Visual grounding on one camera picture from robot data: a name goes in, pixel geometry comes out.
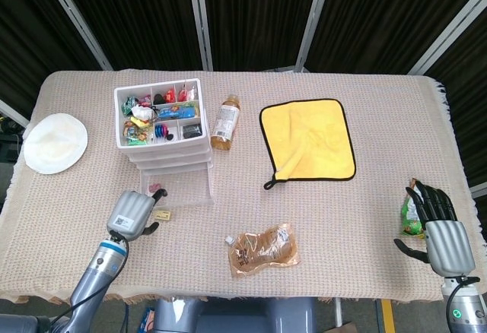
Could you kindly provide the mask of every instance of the green snack bag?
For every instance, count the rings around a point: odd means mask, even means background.
[[[411,180],[409,187],[416,191],[422,200],[421,192],[416,187],[416,179]],[[414,205],[414,201],[407,194],[403,207],[401,208],[401,221],[403,223],[401,234],[424,238],[421,221],[419,220],[418,212],[416,211],[416,205]]]

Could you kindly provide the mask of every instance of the bottle label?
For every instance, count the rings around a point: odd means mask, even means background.
[[[237,125],[239,113],[240,110],[237,107],[221,105],[220,112],[216,119],[215,129],[213,130],[213,136],[222,137],[231,141],[235,126]]]

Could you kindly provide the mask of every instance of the table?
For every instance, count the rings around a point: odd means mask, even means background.
[[[30,170],[23,154],[0,217],[0,298],[67,300],[119,195],[139,173],[116,149],[113,89],[200,78],[210,127],[228,94],[242,111],[229,152],[215,151],[215,206],[181,208],[152,236],[131,244],[109,297],[345,297],[439,300],[442,279],[393,244],[412,177],[442,188],[465,223],[487,291],[487,259],[447,107],[430,78],[392,75],[62,71],[44,82],[26,136],[45,116],[69,113],[88,130],[88,148],[56,175]],[[344,109],[357,173],[346,182],[288,182],[266,191],[272,166],[259,111],[288,100],[336,98]],[[231,277],[224,238],[291,222],[301,263]],[[405,237],[412,248],[424,241]]]

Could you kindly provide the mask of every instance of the white drawer organizer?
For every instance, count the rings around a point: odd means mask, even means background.
[[[123,136],[123,129],[124,123],[129,121],[129,116],[124,116],[122,112],[122,104],[127,101],[127,98],[143,98],[150,94],[153,100],[156,94],[164,96],[172,88],[177,98],[185,85],[188,90],[192,87],[196,89],[194,100],[154,106],[157,109],[166,109],[190,103],[199,109],[199,114],[196,114],[199,116],[188,119],[156,120],[148,128],[147,144],[128,145]],[[130,162],[141,170],[141,192],[151,195],[149,189],[157,184],[165,188],[169,196],[162,198],[156,205],[161,208],[212,204],[212,188],[209,179],[209,168],[213,165],[212,147],[199,79],[118,87],[114,91],[114,100],[116,145],[129,157]],[[157,124],[165,124],[173,139],[168,141],[165,138],[156,138],[154,127]],[[197,124],[201,124],[202,135],[185,139],[183,127]],[[186,189],[184,197],[181,196],[184,190],[179,189]]]

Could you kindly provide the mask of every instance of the floor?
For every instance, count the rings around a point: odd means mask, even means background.
[[[0,205],[5,198],[5,192],[10,183],[12,172],[12,164],[0,163]],[[131,333],[137,332],[145,308],[153,305],[153,300],[145,300],[130,306],[129,331]],[[380,321],[380,324],[377,321],[376,305],[373,300],[344,300],[342,301],[343,321],[353,321],[359,333],[384,332],[384,324],[382,321]],[[57,306],[35,297],[31,298],[28,303],[17,305],[7,300],[0,300],[0,314],[57,316],[66,308],[67,305]],[[111,300],[103,303],[94,320],[92,332],[117,333],[122,324],[124,312],[122,301]],[[431,332],[433,327],[435,327],[435,333],[448,332],[444,320],[444,303],[441,301],[393,304],[393,318],[396,333]],[[317,302],[318,332],[321,333],[333,327],[333,304]]]

